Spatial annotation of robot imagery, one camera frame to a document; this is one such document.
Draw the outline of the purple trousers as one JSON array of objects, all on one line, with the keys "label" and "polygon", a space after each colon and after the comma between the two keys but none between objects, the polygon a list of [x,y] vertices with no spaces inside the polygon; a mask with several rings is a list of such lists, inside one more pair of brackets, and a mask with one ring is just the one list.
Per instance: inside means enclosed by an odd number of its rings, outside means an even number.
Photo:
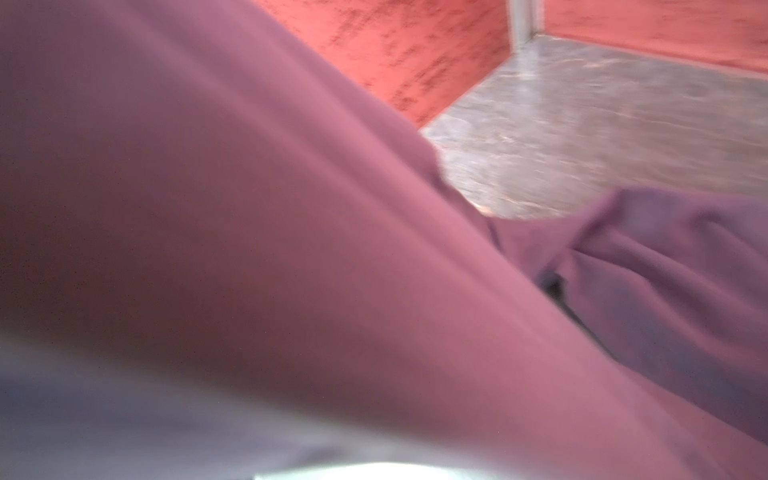
[{"label": "purple trousers", "polygon": [[1,5],[1,475],[767,475],[767,207],[483,215],[249,1]]}]

